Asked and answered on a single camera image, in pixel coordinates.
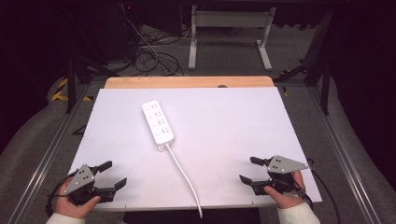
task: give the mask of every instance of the power outlet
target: power outlet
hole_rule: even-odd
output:
[[[160,103],[149,101],[142,104],[142,109],[158,149],[163,151],[166,145],[171,146],[175,142],[175,136]]]

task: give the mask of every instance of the metal stand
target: metal stand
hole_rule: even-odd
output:
[[[323,112],[326,115],[329,114],[327,110],[327,103],[329,97],[331,75],[329,66],[330,56],[321,56],[323,55],[323,52],[321,50],[330,25],[330,21],[332,20],[332,13],[333,8],[328,8],[322,19],[320,20],[318,29],[315,32],[314,38],[311,41],[308,51],[306,52],[305,57],[301,62],[301,65],[292,69],[291,71],[284,71],[282,76],[274,78],[274,82],[283,82],[291,77],[296,76],[299,73],[303,73],[306,70],[308,71],[308,75],[304,80],[305,85],[315,86],[318,83],[320,77],[323,75],[320,104],[322,106]]]
[[[270,33],[271,25],[275,16],[275,7],[271,7],[269,12],[224,12],[224,11],[196,11],[196,6],[192,6],[191,11],[191,44],[189,69],[194,70],[196,64],[197,27],[263,27],[264,34],[261,40],[257,40],[257,47],[262,56],[262,63],[266,71],[272,71],[272,65],[265,50]]]

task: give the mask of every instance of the yellow tape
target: yellow tape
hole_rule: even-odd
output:
[[[69,97],[67,96],[62,96],[61,93],[64,90],[64,86],[67,84],[67,77],[64,77],[64,79],[61,81],[61,83],[58,86],[58,89],[56,90],[55,94],[52,96],[51,101],[68,101]],[[93,101],[93,96],[86,96],[84,97],[83,101]]]

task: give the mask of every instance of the sleeve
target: sleeve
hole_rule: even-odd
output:
[[[307,203],[288,209],[277,209],[280,224],[319,224],[320,221]]]
[[[85,219],[67,217],[54,213],[46,224],[85,224]]]

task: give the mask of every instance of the white cable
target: white cable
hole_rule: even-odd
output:
[[[170,72],[165,68],[164,66],[160,65],[161,68],[163,68],[163,71],[165,72],[165,75],[163,76],[171,76],[171,75],[178,75],[178,76],[183,76],[183,74],[177,73],[177,72]]]
[[[172,155],[172,157],[173,157],[173,159],[174,159],[176,165],[178,166],[178,169],[179,169],[179,170],[181,171],[181,173],[184,175],[184,177],[186,178],[187,182],[189,182],[190,188],[191,188],[192,193],[194,194],[194,197],[195,197],[195,201],[197,202],[197,206],[198,206],[198,210],[199,210],[199,216],[200,216],[200,218],[203,218],[201,204],[199,203],[199,200],[198,200],[197,194],[195,193],[194,187],[192,186],[192,184],[191,184],[189,178],[188,178],[188,177],[186,176],[186,174],[184,173],[183,169],[181,169],[181,166],[178,164],[177,159],[176,159],[175,155],[173,154],[171,147],[170,147],[168,144],[166,144],[166,148],[169,149],[169,152],[171,153],[171,155]]]

